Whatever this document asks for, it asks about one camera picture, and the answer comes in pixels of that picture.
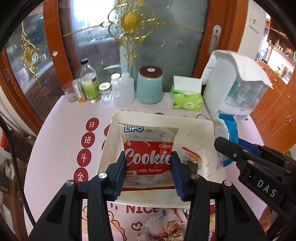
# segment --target white plastic bottle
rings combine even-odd
[[[134,80],[129,73],[123,73],[118,80],[120,100],[124,107],[128,106],[135,100]]]
[[[113,97],[115,97],[115,98],[120,97],[120,95],[119,95],[119,84],[118,84],[119,79],[120,79],[120,74],[119,73],[111,75],[111,89],[112,89]]]

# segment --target blue gripper pad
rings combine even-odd
[[[247,149],[247,150],[251,151],[251,153],[253,155],[260,157],[261,151],[258,150],[257,146],[255,146],[255,145],[253,145],[253,144],[251,144],[251,143],[249,143],[249,142],[247,142],[245,140],[242,140],[242,139],[239,139],[238,144],[240,146],[242,146],[244,149]]]
[[[125,168],[126,157],[124,151],[122,151],[117,162],[110,164],[106,170],[106,173],[109,176],[110,191],[112,192],[110,193],[112,200],[108,201],[115,201],[118,196],[120,196],[125,178]]]
[[[188,202],[194,200],[195,186],[190,183],[190,175],[192,174],[190,167],[181,163],[177,152],[172,151],[171,156],[171,172],[177,191],[177,195],[182,201]]]

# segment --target chinese character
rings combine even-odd
[[[91,136],[85,137],[84,143],[90,144],[91,143]]]
[[[79,174],[77,175],[77,177],[78,177],[78,180],[77,180],[77,181],[81,181],[81,182],[83,182],[82,178],[83,178],[84,176],[82,175],[82,173],[79,173]]]
[[[91,121],[91,122],[89,123],[89,127],[90,127],[90,128],[93,128],[93,127],[94,127],[94,121]]]
[[[86,153],[84,153],[84,154],[81,155],[81,158],[80,159],[83,159],[83,163],[84,163],[84,161],[85,161],[86,158],[87,158],[86,157]]]

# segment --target green tissue box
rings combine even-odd
[[[200,111],[202,108],[203,99],[201,93],[175,90],[173,85],[171,96],[173,99],[173,109]]]

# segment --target brown jar lid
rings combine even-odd
[[[140,74],[147,78],[158,78],[163,74],[163,71],[157,66],[147,65],[140,68]]]

